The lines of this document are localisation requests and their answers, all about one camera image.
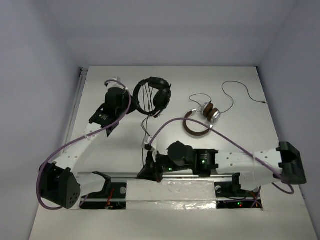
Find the black headphones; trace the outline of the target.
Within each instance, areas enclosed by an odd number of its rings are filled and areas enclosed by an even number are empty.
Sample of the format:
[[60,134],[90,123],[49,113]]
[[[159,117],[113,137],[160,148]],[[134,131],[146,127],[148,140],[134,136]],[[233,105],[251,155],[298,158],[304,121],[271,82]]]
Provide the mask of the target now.
[[150,77],[147,79],[141,80],[134,88],[133,97],[138,101],[140,89],[148,84],[151,88],[157,89],[158,92],[155,94],[152,103],[154,106],[154,110],[145,111],[140,105],[137,106],[137,111],[143,115],[158,118],[160,114],[167,108],[171,96],[171,84],[169,84],[165,79],[159,77]]

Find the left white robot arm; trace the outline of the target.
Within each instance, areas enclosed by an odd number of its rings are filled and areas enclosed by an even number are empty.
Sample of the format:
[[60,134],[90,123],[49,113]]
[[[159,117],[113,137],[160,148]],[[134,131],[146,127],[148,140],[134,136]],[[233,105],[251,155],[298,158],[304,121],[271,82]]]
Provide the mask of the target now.
[[105,102],[91,117],[83,135],[57,149],[40,166],[36,196],[43,208],[54,211],[80,207],[82,195],[89,192],[92,184],[78,178],[81,166],[121,119],[135,110],[133,97],[125,86],[108,89]]

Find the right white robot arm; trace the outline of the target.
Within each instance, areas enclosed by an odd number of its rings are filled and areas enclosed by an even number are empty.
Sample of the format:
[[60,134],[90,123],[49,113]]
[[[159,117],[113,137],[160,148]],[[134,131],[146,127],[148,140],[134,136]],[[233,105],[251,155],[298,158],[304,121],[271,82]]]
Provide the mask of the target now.
[[166,155],[150,150],[137,179],[159,183],[164,174],[185,170],[201,178],[213,174],[236,176],[230,189],[238,197],[277,181],[289,185],[307,183],[301,154],[286,141],[275,149],[254,153],[195,149],[176,141],[167,148]]

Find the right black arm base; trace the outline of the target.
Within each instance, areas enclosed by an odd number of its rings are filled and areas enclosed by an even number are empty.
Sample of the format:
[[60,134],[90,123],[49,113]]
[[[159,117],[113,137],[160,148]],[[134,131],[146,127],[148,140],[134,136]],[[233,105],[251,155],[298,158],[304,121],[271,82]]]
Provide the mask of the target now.
[[214,189],[217,209],[263,209],[261,189],[242,189],[239,173],[233,174],[231,180],[215,182]]

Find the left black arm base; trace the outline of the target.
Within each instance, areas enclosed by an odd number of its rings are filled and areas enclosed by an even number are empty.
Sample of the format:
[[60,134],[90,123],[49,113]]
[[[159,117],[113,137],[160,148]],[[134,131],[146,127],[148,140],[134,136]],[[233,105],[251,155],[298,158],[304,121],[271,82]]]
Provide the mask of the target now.
[[93,171],[91,175],[103,179],[102,187],[85,194],[80,200],[79,208],[83,210],[125,210],[127,181],[113,182],[111,176],[99,171]]

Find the brown headphones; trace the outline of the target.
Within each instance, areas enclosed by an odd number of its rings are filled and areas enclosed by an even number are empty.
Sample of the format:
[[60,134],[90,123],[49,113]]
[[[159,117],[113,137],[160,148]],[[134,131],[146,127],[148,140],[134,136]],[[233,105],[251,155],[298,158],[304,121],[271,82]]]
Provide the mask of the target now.
[[187,119],[191,119],[195,115],[198,115],[198,117],[195,118],[197,121],[200,121],[212,129],[221,117],[222,113],[214,107],[214,104],[211,101],[209,101],[201,103],[198,108],[191,109],[185,114],[185,120],[182,123],[184,130],[193,137],[203,137],[210,132],[208,128],[202,131],[195,131],[189,128],[187,124]]

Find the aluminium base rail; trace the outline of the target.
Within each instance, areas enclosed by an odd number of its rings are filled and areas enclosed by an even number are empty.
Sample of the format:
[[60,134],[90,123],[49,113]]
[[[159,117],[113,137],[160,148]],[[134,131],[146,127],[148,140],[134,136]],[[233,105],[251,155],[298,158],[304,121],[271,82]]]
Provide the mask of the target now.
[[198,176],[193,175],[191,173],[166,173],[163,174],[162,177],[156,178],[152,175],[147,176],[138,176],[138,173],[133,172],[80,172],[78,174],[79,177],[85,176],[85,175],[91,175],[94,173],[100,173],[102,175],[106,175],[111,177],[112,179],[134,179],[134,180],[148,180],[148,181],[154,181],[154,182],[162,182],[164,180],[199,180],[199,181],[215,181],[215,182],[231,182],[232,177],[235,177],[236,174],[230,175],[230,174],[223,174],[223,175],[216,175],[213,174],[211,176],[205,177],[205,176]]

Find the left aluminium side rail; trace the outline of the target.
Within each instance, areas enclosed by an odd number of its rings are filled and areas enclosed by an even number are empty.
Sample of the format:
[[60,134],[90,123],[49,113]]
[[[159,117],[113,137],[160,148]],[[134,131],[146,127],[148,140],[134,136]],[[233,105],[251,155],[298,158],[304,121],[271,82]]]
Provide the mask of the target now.
[[[83,94],[86,78],[88,75],[88,70],[89,70],[88,67],[80,68],[79,80],[78,80],[77,88],[75,91],[75,96],[70,109],[70,115],[66,125],[65,133],[61,142],[62,146],[69,143],[72,139],[73,130],[74,130],[77,113],[80,105],[80,100]],[[69,157],[69,155],[66,153],[68,148],[69,147],[67,146],[65,149],[61,150],[55,157],[55,160],[57,161],[57,166],[63,169],[70,166],[69,160],[72,159],[72,157]]]

